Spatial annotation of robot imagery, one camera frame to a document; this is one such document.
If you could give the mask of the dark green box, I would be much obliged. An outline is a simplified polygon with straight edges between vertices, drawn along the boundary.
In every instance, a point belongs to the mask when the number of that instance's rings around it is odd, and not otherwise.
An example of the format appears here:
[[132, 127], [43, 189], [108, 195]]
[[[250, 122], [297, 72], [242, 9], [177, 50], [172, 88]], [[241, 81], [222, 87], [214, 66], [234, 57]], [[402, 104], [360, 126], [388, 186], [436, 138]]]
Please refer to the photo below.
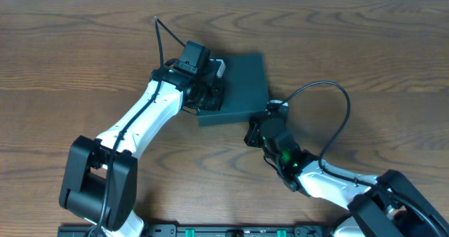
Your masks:
[[263, 55], [247, 53], [222, 58], [226, 66], [222, 80], [224, 95], [219, 111], [200, 111], [201, 127], [243, 123], [265, 112], [269, 101]]

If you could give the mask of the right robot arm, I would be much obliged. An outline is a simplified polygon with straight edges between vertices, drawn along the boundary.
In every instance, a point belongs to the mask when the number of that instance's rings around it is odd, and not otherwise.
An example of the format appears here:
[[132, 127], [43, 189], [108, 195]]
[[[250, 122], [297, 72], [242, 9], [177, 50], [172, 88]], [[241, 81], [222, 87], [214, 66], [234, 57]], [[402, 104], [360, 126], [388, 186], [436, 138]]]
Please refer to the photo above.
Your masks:
[[337, 168], [301, 149], [286, 127], [286, 115], [249, 120], [244, 138], [293, 192], [322, 198], [348, 210], [329, 236], [447, 236], [448, 223], [401, 172], [362, 175]]

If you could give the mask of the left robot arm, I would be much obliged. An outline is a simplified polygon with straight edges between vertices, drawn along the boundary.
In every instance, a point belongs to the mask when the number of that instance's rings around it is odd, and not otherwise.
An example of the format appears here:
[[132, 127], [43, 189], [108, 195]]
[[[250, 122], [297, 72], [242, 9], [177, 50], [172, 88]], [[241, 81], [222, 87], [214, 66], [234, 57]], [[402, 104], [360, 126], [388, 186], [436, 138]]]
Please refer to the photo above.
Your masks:
[[94, 140], [71, 145], [59, 204], [92, 222], [85, 236], [140, 236], [134, 212], [138, 161], [161, 127], [184, 106], [216, 111], [222, 104], [225, 65], [192, 74], [167, 65], [153, 71], [141, 98]]

